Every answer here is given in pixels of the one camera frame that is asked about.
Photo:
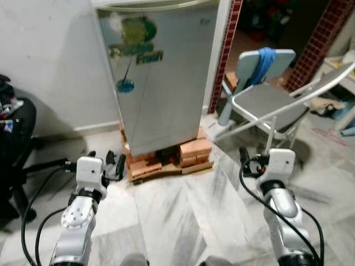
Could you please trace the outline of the silver fridge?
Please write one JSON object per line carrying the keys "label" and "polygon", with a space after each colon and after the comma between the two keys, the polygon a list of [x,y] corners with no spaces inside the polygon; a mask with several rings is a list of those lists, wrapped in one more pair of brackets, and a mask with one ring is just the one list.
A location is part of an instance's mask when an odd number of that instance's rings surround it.
{"label": "silver fridge", "polygon": [[197,137],[220,0],[92,0],[133,155]]}

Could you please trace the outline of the orange brick stack base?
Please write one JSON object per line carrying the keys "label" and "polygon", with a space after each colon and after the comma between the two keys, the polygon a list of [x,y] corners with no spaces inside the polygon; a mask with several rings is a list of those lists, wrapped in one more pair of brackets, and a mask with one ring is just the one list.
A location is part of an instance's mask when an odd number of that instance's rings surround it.
{"label": "orange brick stack base", "polygon": [[128,180],[132,184],[167,176],[193,174],[209,170],[214,165],[210,161],[212,142],[206,139],[202,129],[198,131],[197,139],[144,155],[131,154],[126,132],[122,125],[119,125],[119,129],[123,153],[126,155]]}

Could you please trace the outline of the grey folding chair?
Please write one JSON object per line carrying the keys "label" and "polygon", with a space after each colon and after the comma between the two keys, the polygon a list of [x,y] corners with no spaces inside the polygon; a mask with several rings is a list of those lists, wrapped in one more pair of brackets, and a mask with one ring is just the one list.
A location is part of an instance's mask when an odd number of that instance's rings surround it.
{"label": "grey folding chair", "polygon": [[213,142],[258,127],[268,135],[264,151],[294,147],[297,131],[308,108],[299,104],[286,110],[286,106],[295,104],[295,96],[269,83],[289,68],[294,57],[293,50],[269,47],[239,55],[235,89],[231,90],[225,79],[221,82],[227,102],[218,117],[221,129],[211,138]]}

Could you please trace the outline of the grey robot left leg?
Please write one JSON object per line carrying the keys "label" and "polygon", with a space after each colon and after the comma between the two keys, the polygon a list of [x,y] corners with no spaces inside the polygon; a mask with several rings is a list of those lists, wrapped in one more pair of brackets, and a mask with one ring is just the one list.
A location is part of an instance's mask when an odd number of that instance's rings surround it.
{"label": "grey robot left leg", "polygon": [[119,266],[150,266],[150,262],[140,253],[130,253],[122,259]]}

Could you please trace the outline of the grey robot leg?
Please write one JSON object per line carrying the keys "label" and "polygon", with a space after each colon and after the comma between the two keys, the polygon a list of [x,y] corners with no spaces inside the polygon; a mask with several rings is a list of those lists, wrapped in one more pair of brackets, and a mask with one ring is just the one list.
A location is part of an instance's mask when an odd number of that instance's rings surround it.
{"label": "grey robot leg", "polygon": [[228,259],[211,255],[205,258],[199,266],[233,266],[233,264]]}
{"label": "grey robot leg", "polygon": [[122,259],[119,266],[150,266],[150,262],[140,253],[130,253]]}

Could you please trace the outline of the beige cloth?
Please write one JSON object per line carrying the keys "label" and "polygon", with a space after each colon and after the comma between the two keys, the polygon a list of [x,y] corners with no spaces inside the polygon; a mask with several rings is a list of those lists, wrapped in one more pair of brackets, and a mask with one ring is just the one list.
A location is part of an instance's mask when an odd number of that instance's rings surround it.
{"label": "beige cloth", "polygon": [[345,104],[333,99],[328,99],[324,97],[315,97],[314,99],[308,102],[308,106],[312,110],[325,110],[329,106],[334,109],[340,110],[340,109],[344,109]]}

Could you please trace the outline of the blue cloth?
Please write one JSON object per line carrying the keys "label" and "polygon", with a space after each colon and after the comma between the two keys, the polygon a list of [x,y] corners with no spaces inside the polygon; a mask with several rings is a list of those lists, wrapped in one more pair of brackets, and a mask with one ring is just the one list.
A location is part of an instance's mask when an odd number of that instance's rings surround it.
{"label": "blue cloth", "polygon": [[251,75],[246,79],[244,89],[261,83],[268,73],[271,64],[276,60],[277,52],[273,48],[264,47],[258,49],[258,61]]}

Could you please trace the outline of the black office chair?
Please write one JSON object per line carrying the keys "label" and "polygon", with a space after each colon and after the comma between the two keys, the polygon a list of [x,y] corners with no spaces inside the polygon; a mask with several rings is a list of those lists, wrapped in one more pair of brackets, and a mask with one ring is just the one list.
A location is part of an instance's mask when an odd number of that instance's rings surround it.
{"label": "black office chair", "polygon": [[11,115],[11,119],[16,122],[13,131],[2,132],[0,129],[0,221],[21,218],[25,222],[31,222],[37,213],[29,206],[23,189],[27,174],[51,167],[63,169],[70,162],[61,158],[25,167],[29,155],[39,144],[33,136],[37,109],[28,97],[17,97],[24,101],[24,105]]}

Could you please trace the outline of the grey robot right leg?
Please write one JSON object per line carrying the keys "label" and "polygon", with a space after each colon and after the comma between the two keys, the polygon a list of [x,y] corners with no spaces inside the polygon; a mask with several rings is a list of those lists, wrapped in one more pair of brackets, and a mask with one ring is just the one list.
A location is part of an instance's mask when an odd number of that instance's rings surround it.
{"label": "grey robot right leg", "polygon": [[199,266],[233,266],[233,264],[228,259],[211,255],[205,258]]}

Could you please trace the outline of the folded grey metal chair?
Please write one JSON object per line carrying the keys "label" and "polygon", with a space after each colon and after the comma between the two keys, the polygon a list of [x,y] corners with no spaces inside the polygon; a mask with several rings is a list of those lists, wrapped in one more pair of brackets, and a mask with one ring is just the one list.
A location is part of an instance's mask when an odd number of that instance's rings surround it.
{"label": "folded grey metal chair", "polygon": [[274,132],[277,139],[294,131],[294,127],[309,112],[308,102],[339,84],[354,69],[353,63],[342,64],[321,78],[287,92],[269,84],[259,84],[245,89],[229,99],[229,106],[246,120],[243,126],[219,132],[213,141],[225,140],[251,127],[267,134]]}

